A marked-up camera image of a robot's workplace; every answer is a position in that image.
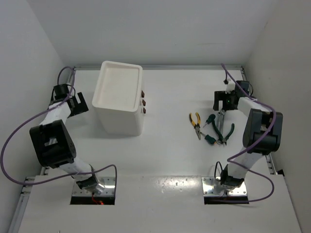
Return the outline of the silver wrench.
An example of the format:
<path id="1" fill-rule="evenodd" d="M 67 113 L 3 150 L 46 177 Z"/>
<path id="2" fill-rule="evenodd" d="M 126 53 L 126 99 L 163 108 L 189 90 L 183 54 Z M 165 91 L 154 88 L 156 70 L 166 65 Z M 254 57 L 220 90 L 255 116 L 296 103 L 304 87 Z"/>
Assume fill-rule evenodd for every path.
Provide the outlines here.
<path id="1" fill-rule="evenodd" d="M 223 127 L 224 127 L 224 116 L 225 116 L 225 112 L 223 110 L 220 110 L 217 113 L 217 118 L 216 118 L 216 126 L 217 129 L 220 133 L 223 133 Z"/>

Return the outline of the green small screwdriver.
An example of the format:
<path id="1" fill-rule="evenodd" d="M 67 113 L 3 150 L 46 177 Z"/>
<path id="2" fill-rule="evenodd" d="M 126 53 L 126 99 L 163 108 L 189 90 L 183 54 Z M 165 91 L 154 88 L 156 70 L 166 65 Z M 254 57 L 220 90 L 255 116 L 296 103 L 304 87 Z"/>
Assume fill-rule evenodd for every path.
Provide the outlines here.
<path id="1" fill-rule="evenodd" d="M 205 121 L 204 127 L 210 123 L 212 123 L 215 120 L 216 116 L 215 114 L 211 114 L 209 115 L 209 117 L 207 118 L 207 120 Z"/>

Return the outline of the yellow handled pliers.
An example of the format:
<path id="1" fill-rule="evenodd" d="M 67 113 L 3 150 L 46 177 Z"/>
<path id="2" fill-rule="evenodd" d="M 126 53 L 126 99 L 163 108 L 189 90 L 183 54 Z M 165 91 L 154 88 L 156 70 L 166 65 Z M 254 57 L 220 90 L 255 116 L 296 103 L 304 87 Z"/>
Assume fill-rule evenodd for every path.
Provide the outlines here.
<path id="1" fill-rule="evenodd" d="M 196 112 L 195 115 L 196 115 L 197 121 L 193 120 L 192 113 L 189 113 L 189 120 L 193 128 L 195 129 L 198 139 L 201 140 L 201 130 L 200 130 L 201 118 L 198 112 Z"/>

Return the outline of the white drawer cabinet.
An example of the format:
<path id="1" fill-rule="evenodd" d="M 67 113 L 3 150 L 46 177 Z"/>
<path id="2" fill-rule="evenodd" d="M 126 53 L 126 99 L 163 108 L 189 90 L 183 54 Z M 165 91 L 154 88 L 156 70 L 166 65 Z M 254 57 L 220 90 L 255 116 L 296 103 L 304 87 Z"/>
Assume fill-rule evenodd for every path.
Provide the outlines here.
<path id="1" fill-rule="evenodd" d="M 141 96 L 143 68 L 104 61 L 94 90 L 92 105 L 103 128 L 110 134 L 139 136 L 144 113 Z"/>

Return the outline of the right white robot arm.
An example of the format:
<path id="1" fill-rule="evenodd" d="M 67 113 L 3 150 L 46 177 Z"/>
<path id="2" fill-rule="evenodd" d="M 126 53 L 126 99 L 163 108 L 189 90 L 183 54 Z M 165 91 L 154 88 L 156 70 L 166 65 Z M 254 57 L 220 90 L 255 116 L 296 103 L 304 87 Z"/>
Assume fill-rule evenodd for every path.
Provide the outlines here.
<path id="1" fill-rule="evenodd" d="M 220 174 L 220 185 L 232 190 L 240 187 L 247 172 L 263 155 L 278 150 L 281 141 L 283 114 L 249 97 L 249 82 L 229 82 L 225 91 L 214 92 L 213 110 L 239 110 L 247 116 L 242 137 L 243 148 L 229 159 Z"/>

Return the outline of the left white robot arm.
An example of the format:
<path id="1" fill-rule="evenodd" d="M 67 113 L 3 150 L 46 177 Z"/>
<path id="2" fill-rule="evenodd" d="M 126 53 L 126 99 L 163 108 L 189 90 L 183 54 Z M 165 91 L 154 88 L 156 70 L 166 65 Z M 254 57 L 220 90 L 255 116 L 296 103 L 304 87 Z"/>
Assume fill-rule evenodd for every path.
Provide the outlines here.
<path id="1" fill-rule="evenodd" d="M 31 140 L 43 167 L 58 168 L 69 174 L 81 190 L 101 195 L 105 189 L 104 183 L 93 173 L 94 168 L 90 164 L 77 157 L 74 142 L 65 126 L 68 118 L 88 111 L 81 92 L 61 103 L 68 96 L 70 88 L 69 84 L 53 87 L 49 112 L 38 126 L 30 129 Z"/>

